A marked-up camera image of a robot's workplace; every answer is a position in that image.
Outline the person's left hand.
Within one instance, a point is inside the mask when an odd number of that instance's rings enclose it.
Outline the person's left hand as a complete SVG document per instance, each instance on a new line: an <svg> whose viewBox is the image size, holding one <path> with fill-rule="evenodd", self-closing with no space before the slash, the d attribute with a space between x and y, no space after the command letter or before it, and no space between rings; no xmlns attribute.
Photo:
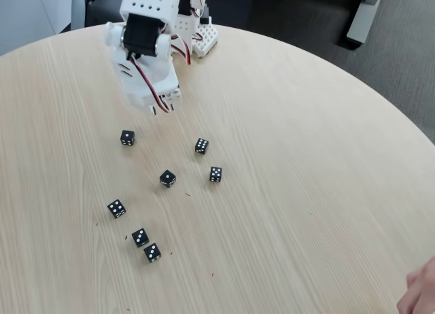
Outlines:
<svg viewBox="0 0 435 314"><path fill-rule="evenodd" d="M407 291L397 303L399 314L433 314L434 294L434 257L406 276Z"/></svg>

